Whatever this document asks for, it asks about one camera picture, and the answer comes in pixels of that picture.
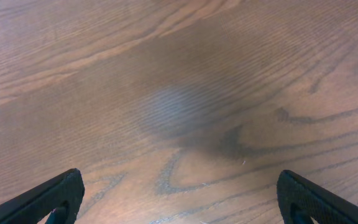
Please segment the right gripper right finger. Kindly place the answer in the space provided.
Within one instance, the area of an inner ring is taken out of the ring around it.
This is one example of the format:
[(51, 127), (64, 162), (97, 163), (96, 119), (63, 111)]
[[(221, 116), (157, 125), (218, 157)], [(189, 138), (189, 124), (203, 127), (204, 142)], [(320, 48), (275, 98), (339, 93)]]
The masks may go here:
[(277, 198), (285, 224), (358, 224), (358, 206), (291, 170), (280, 173)]

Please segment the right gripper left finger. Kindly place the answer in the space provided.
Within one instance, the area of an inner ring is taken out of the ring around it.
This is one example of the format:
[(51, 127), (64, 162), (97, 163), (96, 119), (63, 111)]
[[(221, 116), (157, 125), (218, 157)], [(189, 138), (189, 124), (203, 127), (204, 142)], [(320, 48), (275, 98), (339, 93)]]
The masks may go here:
[(78, 169), (60, 175), (0, 204), (0, 223), (74, 224), (85, 186)]

